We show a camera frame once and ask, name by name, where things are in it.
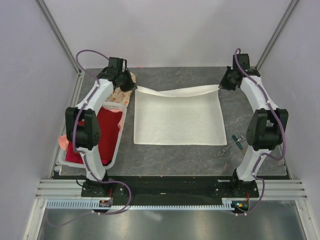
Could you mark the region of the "white cloth napkin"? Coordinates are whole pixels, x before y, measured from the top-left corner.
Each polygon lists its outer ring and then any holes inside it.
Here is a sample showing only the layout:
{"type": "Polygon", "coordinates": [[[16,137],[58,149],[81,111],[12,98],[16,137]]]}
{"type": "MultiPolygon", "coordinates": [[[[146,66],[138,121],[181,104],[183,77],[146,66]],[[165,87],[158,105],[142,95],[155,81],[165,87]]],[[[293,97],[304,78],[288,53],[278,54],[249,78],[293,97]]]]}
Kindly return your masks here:
{"type": "Polygon", "coordinates": [[[138,87],[133,142],[159,146],[227,144],[219,86],[201,85],[156,91],[138,87]]]}

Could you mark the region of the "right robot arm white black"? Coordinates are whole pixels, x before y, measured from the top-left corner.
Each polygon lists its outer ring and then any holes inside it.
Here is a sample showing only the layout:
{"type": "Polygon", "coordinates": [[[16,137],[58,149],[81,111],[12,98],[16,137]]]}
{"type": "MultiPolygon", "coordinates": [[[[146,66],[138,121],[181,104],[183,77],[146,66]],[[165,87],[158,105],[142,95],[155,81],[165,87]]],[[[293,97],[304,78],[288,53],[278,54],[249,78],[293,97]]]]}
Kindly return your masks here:
{"type": "Polygon", "coordinates": [[[240,48],[235,50],[232,66],[226,68],[219,88],[241,89],[253,110],[245,137],[248,147],[229,184],[230,193],[240,197],[255,191],[259,180],[257,172],[266,158],[282,160],[285,157],[289,113],[271,100],[259,71],[251,68],[249,55],[242,53],[240,48]]]}

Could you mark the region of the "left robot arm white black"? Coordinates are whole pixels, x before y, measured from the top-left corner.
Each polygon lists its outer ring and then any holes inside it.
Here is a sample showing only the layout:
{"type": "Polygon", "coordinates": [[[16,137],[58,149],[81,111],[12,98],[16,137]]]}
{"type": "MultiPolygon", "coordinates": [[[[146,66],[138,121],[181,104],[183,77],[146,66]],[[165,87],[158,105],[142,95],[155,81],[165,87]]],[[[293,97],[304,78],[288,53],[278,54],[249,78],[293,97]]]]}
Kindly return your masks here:
{"type": "Polygon", "coordinates": [[[73,151],[82,158],[86,177],[95,181],[92,191],[104,197],[109,193],[110,185],[104,181],[107,171],[98,149],[101,139],[98,113],[115,89],[128,92],[136,90],[137,85],[133,82],[127,60],[120,57],[110,57],[107,67],[94,77],[95,84],[86,97],[77,106],[65,110],[66,136],[73,151]]]}

